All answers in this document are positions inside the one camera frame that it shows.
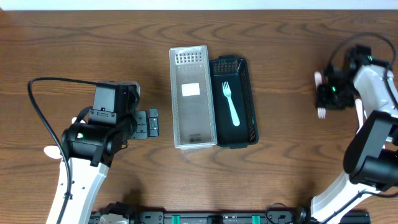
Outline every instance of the white wall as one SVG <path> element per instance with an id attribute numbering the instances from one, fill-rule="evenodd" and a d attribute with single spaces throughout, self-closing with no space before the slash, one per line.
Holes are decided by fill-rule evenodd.
<path id="1" fill-rule="evenodd" d="M 3 10 L 398 9 L 398 0 L 0 0 Z"/>

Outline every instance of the sticker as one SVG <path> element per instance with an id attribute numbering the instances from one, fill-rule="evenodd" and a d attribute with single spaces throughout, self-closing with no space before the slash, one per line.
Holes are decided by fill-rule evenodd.
<path id="1" fill-rule="evenodd" d="M 182 84 L 182 96 L 200 95 L 199 83 Z"/>

